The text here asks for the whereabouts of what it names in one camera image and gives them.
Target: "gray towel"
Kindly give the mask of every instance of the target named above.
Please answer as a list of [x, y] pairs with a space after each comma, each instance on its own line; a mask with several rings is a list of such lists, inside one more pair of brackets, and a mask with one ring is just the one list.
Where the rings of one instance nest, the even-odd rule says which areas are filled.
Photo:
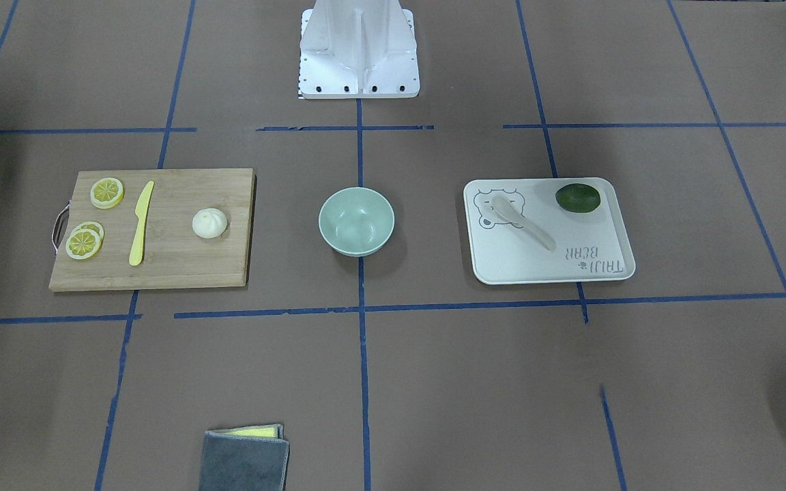
[[[268, 425], [205, 432], [199, 491], [283, 491], [290, 443], [281, 430]], [[273, 436], [253, 436], [258, 434]]]

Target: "wooden object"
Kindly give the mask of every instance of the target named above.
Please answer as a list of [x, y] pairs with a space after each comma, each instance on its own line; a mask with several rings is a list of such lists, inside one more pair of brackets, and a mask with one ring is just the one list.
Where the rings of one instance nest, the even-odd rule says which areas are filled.
[[[111, 209], [90, 203], [90, 187], [103, 177], [123, 183], [123, 201]], [[129, 265], [135, 204], [147, 181], [155, 181], [147, 210], [144, 261]], [[178, 170], [104, 170], [78, 174], [68, 226], [53, 265], [54, 292], [244, 286], [253, 217], [252, 168], [178, 168]], [[229, 226], [221, 237], [201, 239], [193, 233], [193, 215], [218, 208]], [[68, 234], [93, 220], [105, 228], [100, 251], [76, 261], [65, 250]]]

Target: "white tray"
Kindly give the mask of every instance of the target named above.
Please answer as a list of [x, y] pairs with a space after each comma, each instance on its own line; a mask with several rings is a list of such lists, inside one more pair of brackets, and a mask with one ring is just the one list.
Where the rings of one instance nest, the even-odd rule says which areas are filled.
[[[555, 193], [571, 183], [596, 188], [599, 208], [573, 213], [559, 207]], [[497, 194], [554, 237], [556, 249], [487, 211]], [[601, 177], [476, 180], [465, 186], [463, 198], [472, 269], [487, 285], [614, 282], [636, 271], [617, 195]]]

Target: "green fruit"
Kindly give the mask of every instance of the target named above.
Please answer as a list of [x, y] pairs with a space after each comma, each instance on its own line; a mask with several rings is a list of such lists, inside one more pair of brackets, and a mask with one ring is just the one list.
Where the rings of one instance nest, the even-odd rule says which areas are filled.
[[591, 212], [599, 208], [602, 202], [596, 188], [581, 183], [572, 183], [559, 188], [556, 192], [556, 200], [562, 209], [574, 213]]

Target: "white spoon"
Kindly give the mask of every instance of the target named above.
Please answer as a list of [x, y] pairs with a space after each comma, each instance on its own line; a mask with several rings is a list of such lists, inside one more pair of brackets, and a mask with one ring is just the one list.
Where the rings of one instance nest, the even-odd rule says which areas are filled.
[[511, 202], [505, 199], [505, 196], [494, 196], [490, 201], [490, 205], [493, 206], [493, 211], [502, 217], [503, 220], [511, 222], [515, 227], [523, 227], [523, 230], [526, 230], [535, 237], [545, 246], [545, 249], [549, 251], [554, 251], [554, 249], [556, 249], [554, 237], [550, 236], [545, 230], [540, 229], [539, 226], [536, 226], [536, 224], [519, 214], [517, 209], [511, 205]]

